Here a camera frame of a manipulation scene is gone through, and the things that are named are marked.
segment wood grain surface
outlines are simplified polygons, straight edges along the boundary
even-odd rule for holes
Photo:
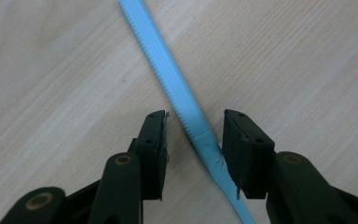
[[[145,0],[219,141],[223,111],[358,196],[358,1]],[[240,223],[203,168],[116,0],[0,0],[0,219],[45,186],[99,179],[165,109],[162,202],[145,223]],[[246,201],[269,223],[265,201]]]

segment black plastic part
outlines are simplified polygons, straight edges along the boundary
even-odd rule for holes
[[[20,198],[0,223],[65,223],[66,219],[62,215],[64,202],[65,193],[62,189],[36,189]]]
[[[100,180],[66,197],[68,223],[86,224],[97,194]]]
[[[129,149],[141,160],[143,200],[162,197],[168,157],[165,121],[164,110],[146,116],[134,146]]]
[[[272,184],[275,188],[269,188],[267,198],[267,211],[271,224],[290,224],[293,223],[289,207],[284,201],[282,193],[276,188],[276,183]]]
[[[131,152],[109,158],[89,215],[91,224],[142,223],[140,161]]]
[[[248,199],[264,199],[275,143],[246,115],[225,111],[223,154],[228,172]]]
[[[285,203],[292,223],[358,223],[358,216],[305,157],[293,152],[276,154],[272,175],[283,200],[281,204],[268,202],[268,214],[277,214]],[[270,220],[273,224],[281,223],[272,216]]]

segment wooden table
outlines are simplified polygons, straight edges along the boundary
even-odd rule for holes
[[[358,196],[358,1],[145,3],[219,141],[239,110]],[[99,179],[160,109],[171,161],[145,223],[239,223],[116,0],[0,1],[0,218],[32,189]],[[246,203],[269,223],[265,201]]]

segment screw hole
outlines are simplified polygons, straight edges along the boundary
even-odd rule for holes
[[[300,164],[302,162],[302,160],[298,156],[291,155],[291,154],[284,155],[283,159],[286,162],[289,162],[289,163],[292,163],[292,164]]]
[[[129,156],[120,156],[115,159],[115,164],[123,165],[129,163],[131,161],[131,157]]]
[[[35,195],[26,203],[25,207],[32,211],[44,207],[45,205],[51,203],[53,200],[53,195],[49,192],[42,192]]]

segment light wooden surface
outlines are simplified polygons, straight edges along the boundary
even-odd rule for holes
[[[239,110],[358,196],[358,1],[145,3],[220,141]],[[145,223],[239,223],[116,0],[0,1],[0,218],[32,189],[99,179],[160,109],[171,161]],[[247,204],[269,223],[264,201]]]

